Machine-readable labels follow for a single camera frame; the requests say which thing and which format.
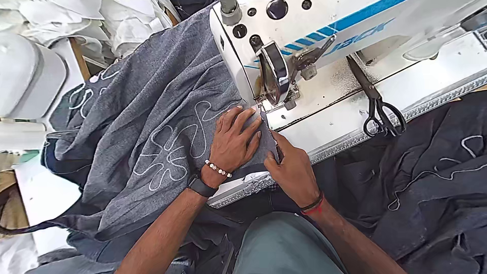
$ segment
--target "sewing machine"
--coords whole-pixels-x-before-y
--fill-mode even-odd
[[[242,98],[266,112],[300,107],[300,81],[356,53],[375,66],[388,55],[420,61],[472,30],[486,0],[223,0],[210,26]],[[475,27],[485,23],[481,16]]]
[[[487,84],[487,0],[221,0],[210,27],[242,98],[312,164],[369,137],[351,55],[411,120]],[[257,192],[268,173],[224,184],[215,208]]]

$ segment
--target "watch strap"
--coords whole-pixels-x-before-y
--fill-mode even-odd
[[[191,183],[189,183],[188,188],[192,189],[199,195],[207,198],[215,195],[215,193],[218,191],[218,188],[212,188],[203,183],[203,181],[201,181],[201,179],[197,175],[192,177],[192,181]]]

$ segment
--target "red string bracelet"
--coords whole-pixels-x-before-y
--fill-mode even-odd
[[[307,212],[301,211],[301,213],[303,215],[310,215],[311,213],[314,213],[316,211],[318,211],[319,213],[322,212],[321,205],[322,205],[323,200],[324,200],[323,192],[321,192],[321,194],[319,196],[320,196],[319,197],[319,203],[317,205],[315,205],[314,207],[310,208]]]

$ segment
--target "blue stripe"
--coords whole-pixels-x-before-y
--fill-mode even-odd
[[[324,35],[327,35],[327,36],[331,36],[333,35],[334,33],[336,33],[336,31],[332,30],[331,28],[329,28],[328,26],[322,28],[322,29],[319,29],[317,30],[319,33],[322,33]]]
[[[312,44],[314,44],[314,42],[311,42],[310,40],[306,40],[303,38],[299,38],[298,40],[296,40],[296,43],[300,43],[300,44],[303,44],[305,46],[311,46]]]
[[[287,45],[285,45],[285,47],[288,49],[292,49],[292,50],[302,50],[303,49],[302,47],[299,47],[299,46],[296,46],[293,44],[287,44]]]
[[[306,35],[306,37],[311,38],[311,39],[316,40],[316,41],[321,41],[321,40],[326,38],[326,36],[319,35],[318,33],[314,33],[314,32]]]
[[[329,26],[335,28],[338,31],[342,31],[350,26],[353,26],[359,22],[364,21],[367,18],[370,18],[379,12],[383,12],[386,9],[393,7],[397,4],[400,4],[406,0],[380,0],[375,2],[374,4],[365,7],[351,15],[344,17]]]

